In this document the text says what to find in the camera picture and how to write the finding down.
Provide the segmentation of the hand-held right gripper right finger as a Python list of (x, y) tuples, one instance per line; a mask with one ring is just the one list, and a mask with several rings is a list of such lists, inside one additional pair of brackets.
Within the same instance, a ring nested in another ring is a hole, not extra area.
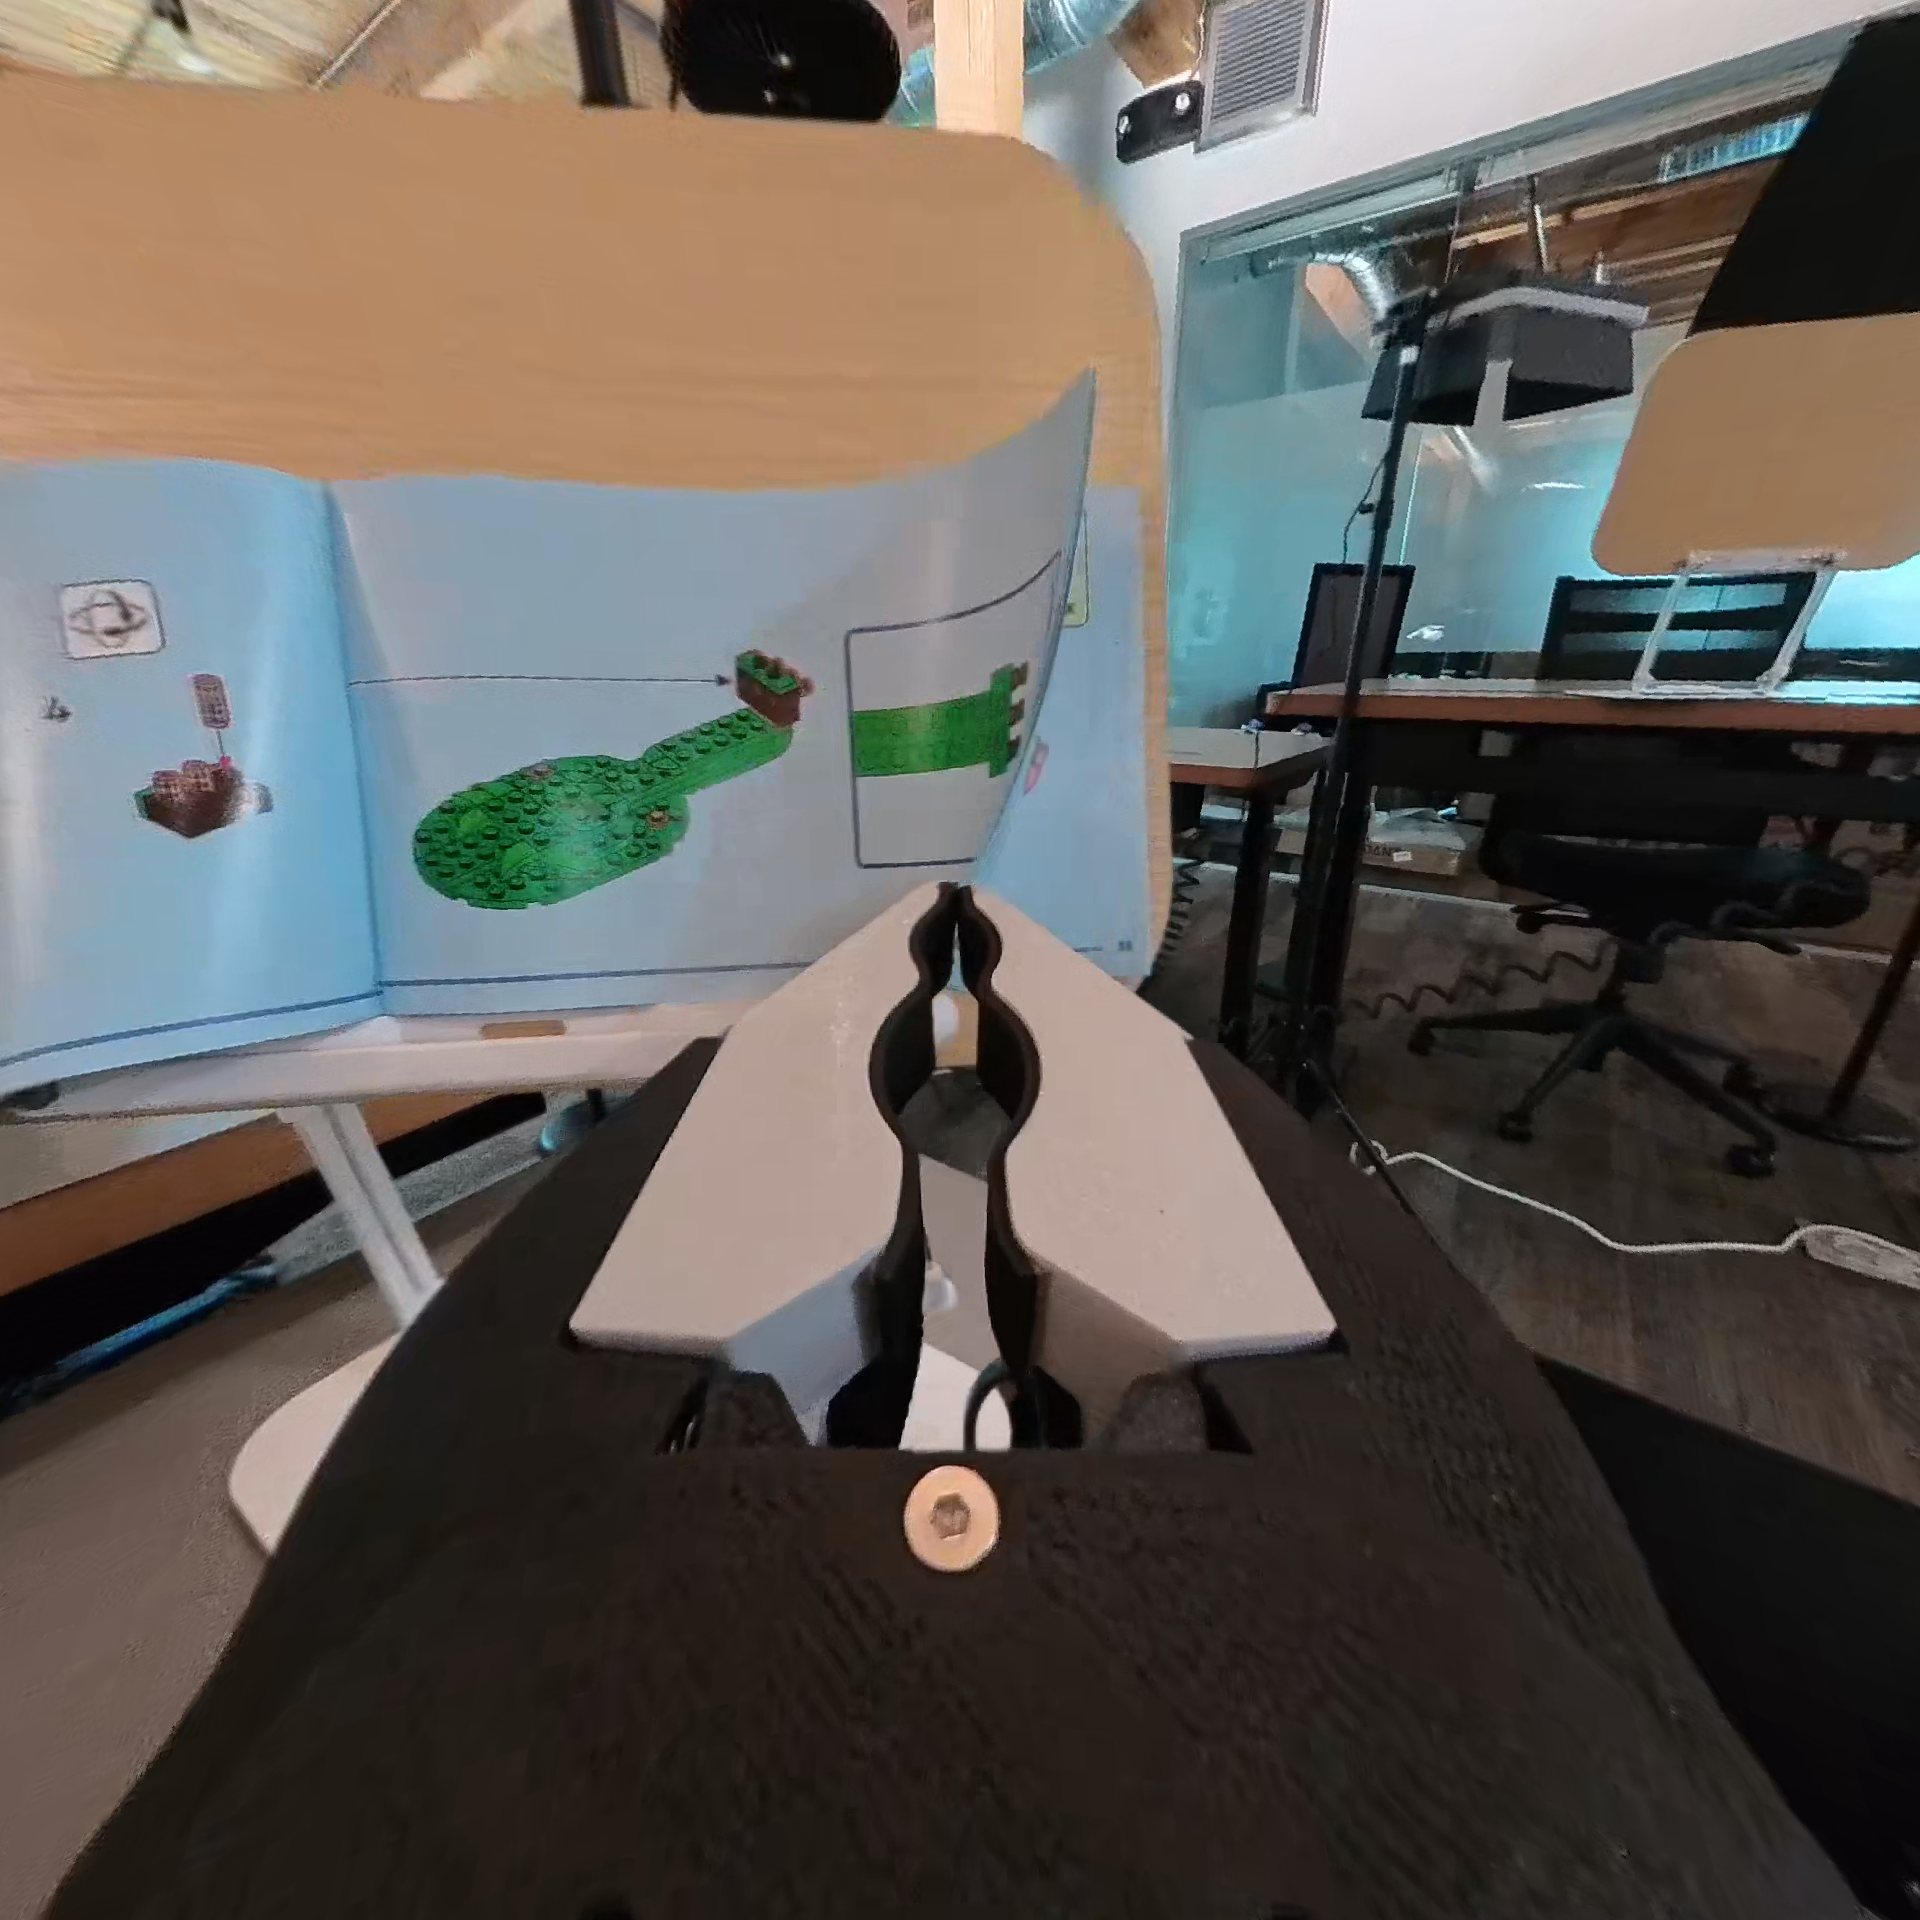
[(1339, 1344), (1188, 1035), (981, 889), (956, 896), (1003, 1111), (985, 1305), (1013, 1445), (1089, 1445), (1139, 1379)]

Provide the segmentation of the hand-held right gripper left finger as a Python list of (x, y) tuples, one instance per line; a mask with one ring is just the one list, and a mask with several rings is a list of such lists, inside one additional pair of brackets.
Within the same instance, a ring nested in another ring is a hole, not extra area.
[(571, 1311), (585, 1349), (767, 1376), (816, 1445), (902, 1445), (923, 1343), (921, 1160), (960, 886), (927, 882), (721, 1037)]

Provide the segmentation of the light blue instruction booklet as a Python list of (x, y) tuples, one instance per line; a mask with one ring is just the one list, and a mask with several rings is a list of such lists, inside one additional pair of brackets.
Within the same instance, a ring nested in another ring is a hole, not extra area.
[(4, 1095), (755, 1000), (916, 882), (1155, 948), (1096, 378), (855, 487), (4, 465)]

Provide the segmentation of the wood edged office desk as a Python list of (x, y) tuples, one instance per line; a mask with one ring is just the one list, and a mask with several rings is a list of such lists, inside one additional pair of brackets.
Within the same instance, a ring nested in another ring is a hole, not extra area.
[[(1299, 686), (1269, 692), (1262, 711), (1269, 722), (1305, 722), (1331, 736), (1336, 704), (1339, 688)], [(1364, 682), (1355, 742), (1358, 783), (1339, 849), (1358, 857), (1358, 870), (1367, 806), (1381, 787), (1492, 801), (1475, 849), (1480, 870), (1483, 843), (1499, 831), (1656, 847), (1762, 838), (1832, 858), (1837, 858), (1832, 838), (1842, 826), (1898, 826), (1909, 843), (1917, 838), (1917, 700), (1644, 703), (1621, 692)], [(1350, 906), (1331, 909), (1317, 969), (1331, 1012), (1329, 1102), (1355, 896)], [(1539, 896), (1518, 896), (1527, 898), (1526, 912), (1541, 906)], [(1761, 1082), (1761, 1120), (1779, 1117), (1798, 1133), (1864, 1143), (1844, 1133), (1844, 1117), (1906, 982), (1913, 950), (1917, 924), (1909, 922), (1826, 1106), (1793, 1117)]]
[[(455, 1151), (531, 1114), (540, 1114), (540, 1097), (531, 1090), (407, 1095), (366, 1104), (367, 1133), (390, 1168), (422, 1165), (412, 1151), (419, 1141)], [(285, 1188), (311, 1212), (329, 1203), (322, 1177), (292, 1126), (260, 1117), (66, 1188), (18, 1199), (4, 1208), (4, 1294), (116, 1258), (125, 1249), (219, 1212), (266, 1215), (273, 1212), (266, 1194)]]

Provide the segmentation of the flat cardboard box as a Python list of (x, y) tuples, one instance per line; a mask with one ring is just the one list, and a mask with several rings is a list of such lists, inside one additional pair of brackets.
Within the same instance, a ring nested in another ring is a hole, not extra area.
[(1458, 880), (1475, 870), (1483, 831), (1441, 806), (1372, 811), (1361, 867), (1415, 880)]

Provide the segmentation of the black light stand pole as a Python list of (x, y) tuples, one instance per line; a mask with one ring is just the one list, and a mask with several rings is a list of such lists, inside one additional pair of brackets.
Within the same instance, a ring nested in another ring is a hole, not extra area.
[[(1394, 396), (1387, 412), (1387, 442), (1381, 454), (1376, 482), (1372, 487), (1372, 537), (1361, 564), (1361, 589), (1355, 623), (1346, 650), (1346, 677), (1339, 686), (1336, 732), (1321, 742), (1321, 763), (1309, 803), (1309, 833), (1301, 870), (1292, 886), (1292, 922), (1282, 965), (1278, 1025), (1269, 1033), (1269, 1085), (1289, 1111), (1317, 1117), (1329, 1102), (1324, 1048), (1331, 1035), (1331, 1012), (1317, 982), (1321, 948), (1329, 942), (1331, 909), (1350, 906), (1358, 857), (1339, 849), (1349, 801), (1355, 798), (1358, 761), (1358, 700), (1364, 682), (1364, 647), (1376, 609), (1383, 547), (1398, 513), (1398, 479), (1405, 462), (1405, 437), (1411, 429), (1411, 401), (1422, 360), (1422, 320), (1398, 330), (1394, 345), (1381, 364), (1394, 373)], [(1233, 872), (1233, 906), (1226, 914), (1226, 965), (1224, 996), (1219, 1016), (1219, 1041), (1245, 1064), (1252, 1060), (1252, 988), (1261, 972), (1261, 934), (1272, 872), (1272, 813), (1269, 791), (1246, 798), (1246, 821), (1239, 833), (1239, 858)]]

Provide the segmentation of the black office chair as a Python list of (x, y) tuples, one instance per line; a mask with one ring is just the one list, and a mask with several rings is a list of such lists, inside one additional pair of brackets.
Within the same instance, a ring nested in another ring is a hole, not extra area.
[(1526, 930), (1578, 928), (1612, 945), (1606, 978), (1591, 1000), (1546, 1000), (1521, 1012), (1431, 1016), (1407, 1035), (1415, 1059), (1432, 1056), (1442, 1035), (1561, 1037), (1563, 1048), (1531, 1086), (1496, 1117), (1499, 1141), (1533, 1141), (1533, 1117), (1573, 1074), (1596, 1074), (1627, 1059), (1666, 1082), (1692, 1106), (1733, 1126), (1728, 1171), (1766, 1179), (1779, 1141), (1757, 1117), (1761, 1074), (1748, 1056), (1713, 1037), (1640, 1016), (1630, 988), (1656, 985), (1668, 950), (1694, 945), (1752, 945), (1795, 957), (1795, 937), (1837, 930), (1864, 917), (1871, 880), (1789, 847), (1602, 843), (1541, 831), (1499, 831), (1483, 843), (1483, 870), (1496, 882), (1539, 896), (1518, 912)]

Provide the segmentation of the black monitor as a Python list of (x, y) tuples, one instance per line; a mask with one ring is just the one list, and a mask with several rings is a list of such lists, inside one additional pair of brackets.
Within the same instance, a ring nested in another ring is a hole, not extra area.
[[(1364, 623), (1358, 674), (1361, 678), (1383, 678), (1398, 658), (1405, 614), (1418, 568), (1381, 564), (1381, 582)], [(1299, 629), (1289, 686), (1336, 686), (1349, 677), (1349, 652), (1355, 650), (1355, 619), (1364, 589), (1364, 564), (1318, 563), (1309, 572), (1309, 600)]]

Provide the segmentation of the black mesh back chair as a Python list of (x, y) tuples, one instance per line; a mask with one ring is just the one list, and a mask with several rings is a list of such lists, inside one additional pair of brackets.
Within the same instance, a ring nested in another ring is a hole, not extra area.
[(1563, 575), (1539, 677), (1630, 692), (1773, 692), (1828, 585), (1828, 572)]

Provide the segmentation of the black studio light panel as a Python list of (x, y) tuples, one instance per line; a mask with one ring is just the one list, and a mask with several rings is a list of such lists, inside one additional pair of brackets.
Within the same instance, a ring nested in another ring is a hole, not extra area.
[(1644, 305), (1598, 282), (1496, 272), (1392, 307), (1361, 418), (1526, 420), (1632, 396)]

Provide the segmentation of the grey air vent grille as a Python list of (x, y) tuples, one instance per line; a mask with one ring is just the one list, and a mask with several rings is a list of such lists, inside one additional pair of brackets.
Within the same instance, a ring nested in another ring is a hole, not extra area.
[(1195, 147), (1276, 131), (1317, 114), (1324, 3), (1204, 3)]

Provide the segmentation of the black light flag panel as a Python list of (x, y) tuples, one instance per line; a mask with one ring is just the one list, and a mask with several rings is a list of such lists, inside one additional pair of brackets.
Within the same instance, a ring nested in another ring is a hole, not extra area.
[(1866, 23), (1757, 195), (1692, 338), (1917, 315), (1917, 14)]

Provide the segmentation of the silver air duct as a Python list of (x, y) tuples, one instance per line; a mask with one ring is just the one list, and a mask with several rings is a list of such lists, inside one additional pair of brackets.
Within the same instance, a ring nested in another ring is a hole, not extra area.
[(1142, 3), (1023, 3), (1023, 73), (1035, 79), (1058, 62), (1109, 44)]

